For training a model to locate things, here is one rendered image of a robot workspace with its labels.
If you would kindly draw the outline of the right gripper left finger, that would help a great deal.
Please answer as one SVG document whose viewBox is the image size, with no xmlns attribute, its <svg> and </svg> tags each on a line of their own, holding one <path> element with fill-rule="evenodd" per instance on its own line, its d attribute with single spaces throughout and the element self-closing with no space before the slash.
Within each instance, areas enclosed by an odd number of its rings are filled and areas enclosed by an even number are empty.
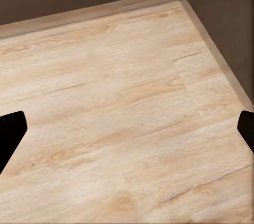
<svg viewBox="0 0 254 224">
<path fill-rule="evenodd" d="M 0 174 L 27 132 L 23 111 L 0 117 Z"/>
</svg>

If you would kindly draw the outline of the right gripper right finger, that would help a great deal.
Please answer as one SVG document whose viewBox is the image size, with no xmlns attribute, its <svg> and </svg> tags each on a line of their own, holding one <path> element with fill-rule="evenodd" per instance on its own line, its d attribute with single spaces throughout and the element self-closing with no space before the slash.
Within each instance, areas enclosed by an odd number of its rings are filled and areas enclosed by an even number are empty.
<svg viewBox="0 0 254 224">
<path fill-rule="evenodd" d="M 237 130 L 254 153 L 254 113 L 241 111 Z"/>
</svg>

